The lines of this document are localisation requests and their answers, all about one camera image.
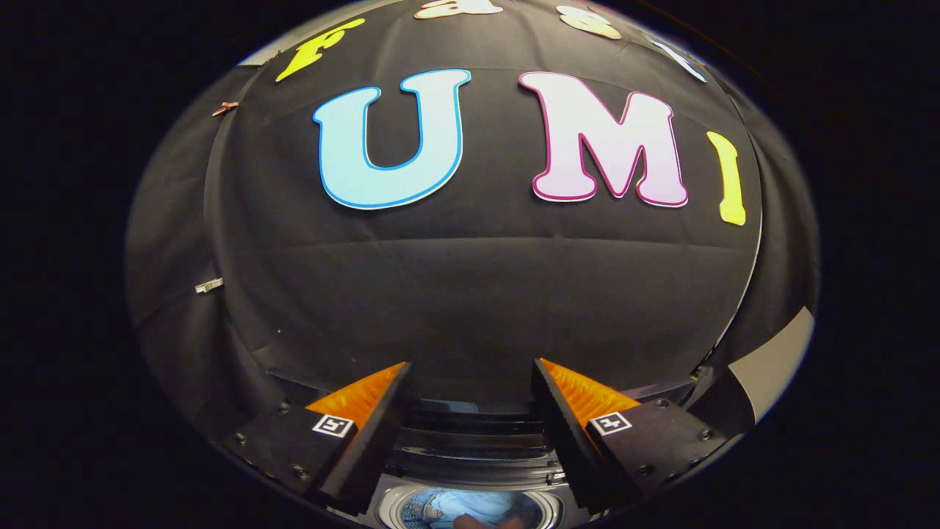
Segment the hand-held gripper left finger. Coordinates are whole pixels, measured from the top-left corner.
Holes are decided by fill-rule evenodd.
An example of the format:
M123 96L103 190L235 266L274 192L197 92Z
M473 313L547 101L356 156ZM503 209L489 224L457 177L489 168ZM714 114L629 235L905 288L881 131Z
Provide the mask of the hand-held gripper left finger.
M411 370L403 361L304 406L259 413L222 446L292 498L363 514L413 406Z

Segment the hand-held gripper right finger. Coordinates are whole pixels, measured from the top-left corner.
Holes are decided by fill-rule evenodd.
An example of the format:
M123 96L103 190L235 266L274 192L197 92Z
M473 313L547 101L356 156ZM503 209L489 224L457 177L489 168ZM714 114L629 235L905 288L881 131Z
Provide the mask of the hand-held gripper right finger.
M532 395L575 502L594 514L664 494L729 442L672 400L639 402L549 359L533 364Z

